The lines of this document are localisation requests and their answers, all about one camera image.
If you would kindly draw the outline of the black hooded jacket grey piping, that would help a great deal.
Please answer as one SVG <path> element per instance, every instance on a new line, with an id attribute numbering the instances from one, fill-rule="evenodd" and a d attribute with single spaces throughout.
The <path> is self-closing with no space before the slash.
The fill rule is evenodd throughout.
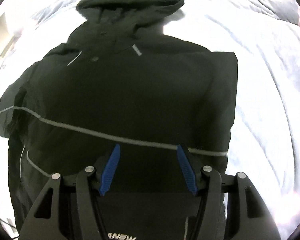
<path id="1" fill-rule="evenodd" d="M 199 202 L 177 147 L 224 172 L 237 58 L 162 32 L 184 0 L 81 0 L 85 22 L 0 98 L 15 224 L 54 173 L 120 154 L 98 201 L 108 238 L 184 239 Z"/>

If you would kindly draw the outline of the grey blanket pink flowers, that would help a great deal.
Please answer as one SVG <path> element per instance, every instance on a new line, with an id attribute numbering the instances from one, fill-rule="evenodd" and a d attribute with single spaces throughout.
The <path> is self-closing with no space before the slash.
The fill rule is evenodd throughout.
<path id="1" fill-rule="evenodd" d="M 3 0 L 13 31 L 0 56 L 0 98 L 23 72 L 85 22 L 81 0 Z M 300 16 L 294 0 L 184 0 L 162 32 L 237 58 L 234 124 L 224 172 L 244 172 L 280 239 L 300 226 Z M 8 184 L 8 139 L 0 136 L 0 239 L 20 239 Z"/>

